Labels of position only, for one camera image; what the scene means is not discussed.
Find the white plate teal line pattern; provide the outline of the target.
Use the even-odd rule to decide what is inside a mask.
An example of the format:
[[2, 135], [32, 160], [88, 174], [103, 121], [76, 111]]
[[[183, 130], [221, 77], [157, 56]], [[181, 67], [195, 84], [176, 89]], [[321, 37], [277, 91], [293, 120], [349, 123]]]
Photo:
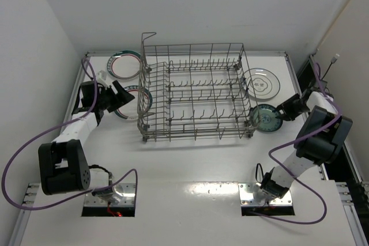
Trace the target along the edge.
[[268, 101], [276, 97], [281, 89], [278, 77], [267, 69], [252, 68], [247, 70], [241, 79], [248, 95], [258, 101]]

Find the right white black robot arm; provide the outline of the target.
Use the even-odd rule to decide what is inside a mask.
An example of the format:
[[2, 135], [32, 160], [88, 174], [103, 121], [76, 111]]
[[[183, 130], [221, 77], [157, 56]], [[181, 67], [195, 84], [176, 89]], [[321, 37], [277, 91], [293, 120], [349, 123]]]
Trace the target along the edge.
[[265, 173], [260, 191], [267, 200], [282, 198], [295, 179], [313, 166], [332, 163], [353, 125], [352, 119], [339, 114], [333, 99], [316, 88], [293, 95], [274, 111], [283, 121], [292, 121], [303, 113], [308, 113], [308, 118], [293, 143], [293, 153]]

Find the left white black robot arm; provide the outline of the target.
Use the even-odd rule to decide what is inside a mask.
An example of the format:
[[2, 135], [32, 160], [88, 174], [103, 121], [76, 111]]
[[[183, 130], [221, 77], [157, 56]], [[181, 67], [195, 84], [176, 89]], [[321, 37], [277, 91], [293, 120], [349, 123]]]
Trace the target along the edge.
[[105, 111], [112, 113], [135, 96], [118, 81], [111, 86], [87, 81], [81, 83], [71, 113], [72, 123], [50, 143], [38, 149], [42, 190], [46, 195], [86, 191], [91, 175], [83, 145], [100, 124]]

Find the green red rimmed plate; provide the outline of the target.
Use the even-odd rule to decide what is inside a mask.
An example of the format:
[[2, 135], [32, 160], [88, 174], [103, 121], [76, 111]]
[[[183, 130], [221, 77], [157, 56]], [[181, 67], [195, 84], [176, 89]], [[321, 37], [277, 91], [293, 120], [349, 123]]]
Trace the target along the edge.
[[140, 107], [141, 111], [148, 112], [153, 104], [153, 97], [147, 89], [144, 89], [141, 98], [138, 99], [139, 86], [137, 85], [126, 86], [125, 90], [134, 96], [134, 100], [118, 108], [114, 114], [123, 120], [137, 120], [137, 108]]
[[113, 54], [106, 65], [108, 74], [120, 81], [128, 81], [140, 73], [141, 55], [133, 50], [123, 50]]

